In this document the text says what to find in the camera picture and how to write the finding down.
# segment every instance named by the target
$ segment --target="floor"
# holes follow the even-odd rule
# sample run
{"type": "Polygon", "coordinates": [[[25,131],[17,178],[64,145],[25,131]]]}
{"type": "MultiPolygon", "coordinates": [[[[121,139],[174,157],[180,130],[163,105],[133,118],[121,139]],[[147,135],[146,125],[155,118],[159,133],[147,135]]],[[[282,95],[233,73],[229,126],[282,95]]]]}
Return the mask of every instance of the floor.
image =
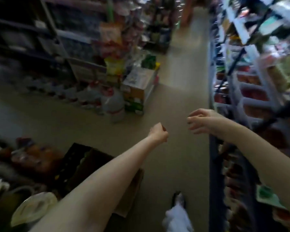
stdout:
{"type": "Polygon", "coordinates": [[[208,15],[196,8],[191,26],[175,32],[161,62],[160,85],[144,116],[127,114],[111,124],[91,111],[39,95],[29,97],[0,90],[0,135],[13,142],[32,137],[66,152],[74,142],[117,156],[143,139],[161,122],[170,133],[166,144],[148,157],[140,192],[126,219],[113,215],[106,231],[163,231],[161,221],[174,191],[187,196],[187,211],[196,231],[208,230],[208,136],[188,130],[189,112],[208,107],[208,15]]]}

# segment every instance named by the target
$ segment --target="person's left hand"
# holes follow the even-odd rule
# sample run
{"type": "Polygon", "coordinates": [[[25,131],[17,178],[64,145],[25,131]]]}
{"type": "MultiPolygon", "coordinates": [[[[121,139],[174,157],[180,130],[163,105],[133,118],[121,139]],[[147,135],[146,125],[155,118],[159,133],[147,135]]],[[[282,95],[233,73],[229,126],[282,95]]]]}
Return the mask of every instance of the person's left hand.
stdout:
{"type": "Polygon", "coordinates": [[[148,136],[162,144],[168,141],[169,133],[161,123],[158,123],[150,129],[148,136]]]}

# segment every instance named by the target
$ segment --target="open cardboard box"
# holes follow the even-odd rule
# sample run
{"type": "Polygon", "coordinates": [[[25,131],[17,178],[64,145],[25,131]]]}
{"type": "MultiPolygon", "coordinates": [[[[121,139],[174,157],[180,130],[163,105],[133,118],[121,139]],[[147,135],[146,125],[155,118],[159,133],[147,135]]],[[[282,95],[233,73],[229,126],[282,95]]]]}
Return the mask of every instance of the open cardboard box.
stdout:
{"type": "MultiPolygon", "coordinates": [[[[114,157],[97,149],[74,143],[65,155],[56,179],[61,192],[68,194],[94,171],[114,157]]],[[[144,170],[139,169],[121,198],[114,213],[127,217],[143,180],[144,170]]]]}

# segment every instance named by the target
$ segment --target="forearm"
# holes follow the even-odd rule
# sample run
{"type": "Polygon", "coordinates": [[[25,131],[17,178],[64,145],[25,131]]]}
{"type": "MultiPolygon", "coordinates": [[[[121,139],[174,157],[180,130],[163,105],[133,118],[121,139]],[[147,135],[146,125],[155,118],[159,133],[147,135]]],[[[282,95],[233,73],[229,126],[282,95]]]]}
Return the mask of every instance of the forearm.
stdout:
{"type": "Polygon", "coordinates": [[[158,142],[147,137],[95,171],[32,231],[102,232],[134,175],[158,142]]]}
{"type": "Polygon", "coordinates": [[[239,150],[290,210],[290,158],[247,128],[242,128],[237,137],[239,150]]]}

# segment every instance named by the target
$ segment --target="hand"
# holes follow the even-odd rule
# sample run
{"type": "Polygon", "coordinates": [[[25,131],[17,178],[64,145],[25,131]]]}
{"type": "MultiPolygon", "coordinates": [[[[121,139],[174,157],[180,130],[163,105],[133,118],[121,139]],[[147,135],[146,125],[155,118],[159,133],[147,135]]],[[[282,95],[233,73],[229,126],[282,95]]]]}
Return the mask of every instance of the hand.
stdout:
{"type": "Polygon", "coordinates": [[[187,121],[188,124],[192,124],[189,130],[192,130],[194,134],[212,134],[232,144],[236,144],[237,138],[240,136],[239,133],[246,129],[244,126],[209,109],[198,109],[191,112],[187,121]]]}
{"type": "Polygon", "coordinates": [[[162,144],[168,141],[169,133],[161,123],[158,123],[150,129],[148,136],[152,137],[159,144],[162,144]]]}

